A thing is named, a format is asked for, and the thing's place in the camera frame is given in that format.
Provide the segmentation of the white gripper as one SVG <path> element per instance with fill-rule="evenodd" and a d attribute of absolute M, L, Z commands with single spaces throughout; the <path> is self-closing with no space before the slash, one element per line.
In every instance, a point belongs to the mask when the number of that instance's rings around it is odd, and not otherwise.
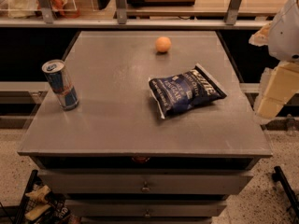
<path fill-rule="evenodd" d="M 267 46 L 280 61 L 274 69 L 265 68 L 253 109 L 260 119 L 273 119 L 299 91 L 299 0 L 288 0 L 271 25 L 253 34 L 249 43 Z"/>

